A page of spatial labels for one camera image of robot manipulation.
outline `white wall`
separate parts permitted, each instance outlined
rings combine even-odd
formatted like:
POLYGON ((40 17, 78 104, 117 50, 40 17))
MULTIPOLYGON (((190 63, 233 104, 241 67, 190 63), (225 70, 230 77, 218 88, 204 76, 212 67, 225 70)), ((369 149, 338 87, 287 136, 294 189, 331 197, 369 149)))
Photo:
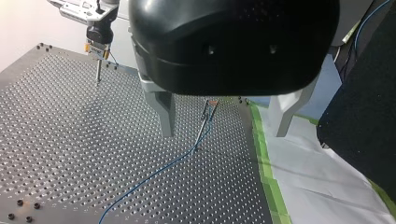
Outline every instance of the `white wall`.
MULTIPOLYGON (((127 11, 127 0, 121 7, 127 11)), ((124 19, 112 23, 111 51, 118 63, 137 67, 128 27, 124 19)), ((0 0, 0 72, 40 42, 85 54, 85 34, 85 25, 62 17, 47 0, 0 0)))

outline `perforated metal plate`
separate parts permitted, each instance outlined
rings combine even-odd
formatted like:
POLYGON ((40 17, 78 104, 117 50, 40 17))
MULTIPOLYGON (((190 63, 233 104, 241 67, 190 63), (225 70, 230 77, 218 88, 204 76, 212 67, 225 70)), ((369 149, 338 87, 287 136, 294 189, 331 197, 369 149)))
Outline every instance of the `perforated metal plate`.
MULTIPOLYGON (((97 84, 94 61, 44 48, 0 75, 0 222, 97 223, 123 193, 191 147, 205 98, 177 96, 175 136, 162 138, 134 69, 104 65, 97 84)), ((131 194, 104 223, 271 222, 239 107, 221 98, 199 150, 131 194)))

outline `white cable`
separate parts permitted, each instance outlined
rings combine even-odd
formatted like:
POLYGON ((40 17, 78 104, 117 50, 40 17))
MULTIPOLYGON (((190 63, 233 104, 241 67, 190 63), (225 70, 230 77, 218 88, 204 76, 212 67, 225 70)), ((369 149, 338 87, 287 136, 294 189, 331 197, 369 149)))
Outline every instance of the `white cable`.
POLYGON ((337 53, 335 54, 335 57, 334 57, 334 62, 337 62, 338 55, 340 55, 340 51, 341 51, 341 46, 338 47, 337 53))

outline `blue cable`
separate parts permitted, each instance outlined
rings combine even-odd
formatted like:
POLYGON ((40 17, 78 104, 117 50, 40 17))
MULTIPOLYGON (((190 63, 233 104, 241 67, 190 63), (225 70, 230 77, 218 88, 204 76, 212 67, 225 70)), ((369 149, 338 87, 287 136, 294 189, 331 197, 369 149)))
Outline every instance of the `blue cable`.
POLYGON ((361 28, 363 28, 363 26, 366 24, 366 22, 384 5, 386 5, 387 3, 389 3, 390 0, 387 0, 386 2, 384 2, 383 4, 381 4, 378 8, 376 8, 372 13, 370 13, 370 15, 361 23, 361 27, 359 27, 358 30, 358 34, 355 37, 355 50, 358 51, 358 40, 359 40, 359 35, 361 34, 361 28))
POLYGON ((166 164, 163 168, 161 168, 160 170, 154 172, 154 174, 150 175, 149 177, 147 177, 146 179, 140 181, 136 186, 134 186, 133 189, 129 190, 128 192, 126 192, 124 195, 122 195, 122 197, 120 197, 118 200, 116 200, 113 204, 111 204, 106 211, 102 214, 101 218, 99 219, 99 224, 102 223, 103 219, 105 218, 105 215, 107 214, 108 211, 110 211, 110 209, 112 207, 114 207, 114 205, 116 205, 117 203, 119 203, 122 199, 124 199, 125 197, 127 197, 129 194, 131 194, 132 192, 134 192, 136 189, 138 189, 140 186, 142 186, 143 184, 145 184, 146 182, 148 182, 152 177, 154 177, 155 175, 159 174, 160 172, 166 170, 167 168, 171 167, 172 165, 174 165, 175 163, 177 163, 178 161, 183 160, 184 158, 186 158, 187 156, 190 155, 190 153, 195 150, 198 145, 204 140, 204 138, 206 137, 206 135, 210 132, 211 129, 211 123, 212 123, 212 119, 213 118, 209 118, 209 128, 207 129, 207 131, 204 133, 204 135, 199 139, 199 141, 192 146, 183 156, 175 159, 174 161, 169 162, 168 164, 166 164))

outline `cable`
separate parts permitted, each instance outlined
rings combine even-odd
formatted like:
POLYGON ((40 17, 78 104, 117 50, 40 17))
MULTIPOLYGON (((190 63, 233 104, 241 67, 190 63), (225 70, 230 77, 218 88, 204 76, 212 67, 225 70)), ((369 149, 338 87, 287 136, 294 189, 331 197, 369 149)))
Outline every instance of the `cable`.
POLYGON ((99 224, 102 224, 103 219, 105 218, 105 215, 107 214, 108 211, 110 211, 110 209, 112 207, 114 207, 114 205, 116 205, 117 203, 119 203, 122 199, 124 199, 125 197, 127 197, 129 194, 133 193, 136 189, 138 189, 140 186, 142 186, 143 184, 145 184, 146 182, 148 182, 152 177, 154 177, 155 175, 159 174, 160 172, 166 170, 167 168, 173 166, 175 163, 177 163, 178 161, 183 160, 184 158, 188 157, 190 155, 190 153, 192 153, 197 147, 198 145, 202 142, 202 140, 204 140, 204 138, 206 137, 206 135, 210 132, 211 129, 211 124, 212 124, 212 119, 213 118, 209 118, 209 128, 207 129, 207 131, 204 133, 204 135, 199 139, 199 141, 192 146, 183 156, 175 159, 174 161, 169 162, 168 164, 166 164, 163 168, 161 168, 160 170, 154 172, 152 175, 150 175, 149 177, 147 177, 146 179, 140 181, 137 185, 134 186, 134 188, 132 188, 131 190, 129 190, 128 192, 126 192, 124 195, 122 195, 122 197, 120 197, 119 199, 117 199, 113 204, 111 204, 106 211, 102 214, 101 218, 99 219, 99 224))
POLYGON ((337 53, 335 54, 335 57, 334 57, 334 62, 337 62, 338 55, 340 55, 340 51, 341 51, 341 46, 338 47, 337 53))
POLYGON ((116 58, 114 58, 113 53, 111 53, 111 51, 110 51, 110 55, 111 55, 111 57, 114 59, 114 62, 115 62, 117 65, 119 65, 119 64, 117 63, 116 58))
POLYGON ((358 34, 355 37, 355 50, 358 51, 358 40, 359 40, 359 35, 361 34, 361 29, 363 26, 366 24, 366 22, 384 5, 389 3, 390 0, 385 1, 383 4, 381 4, 379 7, 377 7, 370 15, 367 16, 367 18, 361 23, 361 26, 359 27, 358 34))

